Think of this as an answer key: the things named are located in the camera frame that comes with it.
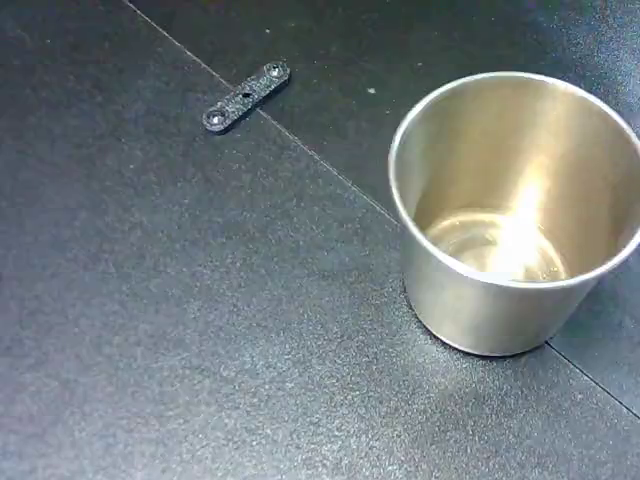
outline dark textured surface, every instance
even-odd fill
[[[640,131],[637,1],[133,3],[233,84],[285,58],[292,85],[266,111],[392,213],[393,132],[419,98],[460,76],[525,70],[562,78]],[[636,255],[607,278],[553,344],[640,414],[638,262]]]
[[[0,13],[1,478],[634,478],[635,417],[548,347],[433,340],[388,218],[69,3]]]

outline metal cup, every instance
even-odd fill
[[[439,88],[398,128],[389,177],[409,300],[467,352],[542,344],[640,242],[640,142],[560,80],[498,72]]]

